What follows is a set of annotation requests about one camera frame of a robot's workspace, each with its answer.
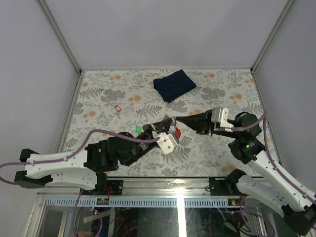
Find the steel key holder red handle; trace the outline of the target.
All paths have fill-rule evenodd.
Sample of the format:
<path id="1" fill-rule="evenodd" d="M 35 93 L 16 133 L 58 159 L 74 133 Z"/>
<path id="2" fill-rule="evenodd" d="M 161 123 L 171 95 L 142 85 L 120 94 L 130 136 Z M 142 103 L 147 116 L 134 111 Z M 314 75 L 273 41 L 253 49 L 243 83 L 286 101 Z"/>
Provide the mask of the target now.
<path id="1" fill-rule="evenodd" d="M 181 137 L 181 131 L 180 131 L 180 129 L 179 129 L 179 128 L 177 127 L 177 125 L 176 125 L 176 119 L 175 119 L 175 117 L 172 117 L 171 126 L 173 127 L 173 131 L 174 131 L 174 133 L 175 133 L 176 138 L 177 138 L 177 139 L 180 139 L 180 137 Z"/>

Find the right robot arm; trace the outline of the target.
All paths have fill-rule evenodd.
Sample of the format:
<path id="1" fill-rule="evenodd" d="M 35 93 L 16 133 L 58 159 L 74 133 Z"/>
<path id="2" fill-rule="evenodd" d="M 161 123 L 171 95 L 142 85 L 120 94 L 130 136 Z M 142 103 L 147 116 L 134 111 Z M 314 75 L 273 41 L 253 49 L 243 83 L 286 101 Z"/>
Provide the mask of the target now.
<path id="1" fill-rule="evenodd" d="M 176 117 L 199 135 L 230 137 L 228 147 L 234 158 L 249 166 L 263 177 L 269 186 L 256 184 L 240 169 L 234 169 L 225 178 L 225 189 L 231 195 L 239 192 L 251 196 L 278 213 L 295 233 L 305 236 L 316 227 L 316 194 L 295 179 L 275 160 L 268 143 L 257 136 L 266 134 L 266 113 L 260 118 L 241 112 L 228 119 L 227 108 L 214 108 L 201 114 Z"/>

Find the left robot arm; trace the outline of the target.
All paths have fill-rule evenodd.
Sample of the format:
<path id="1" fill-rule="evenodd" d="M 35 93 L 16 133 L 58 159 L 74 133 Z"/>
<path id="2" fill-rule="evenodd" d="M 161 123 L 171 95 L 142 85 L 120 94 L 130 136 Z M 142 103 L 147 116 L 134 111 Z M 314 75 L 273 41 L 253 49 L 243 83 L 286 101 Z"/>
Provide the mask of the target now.
<path id="1" fill-rule="evenodd" d="M 102 195 L 108 189 L 107 172 L 117 171 L 119 165 L 134 164 L 154 148 L 165 155 L 173 152 L 181 132 L 172 125 L 171 118 L 146 124 L 137 137 L 128 132 L 111 132 L 108 139 L 98 143 L 89 144 L 85 139 L 76 151 L 70 152 L 40 155 L 23 149 L 20 161 L 25 168 L 16 172 L 14 182 L 25 189 L 65 186 Z"/>

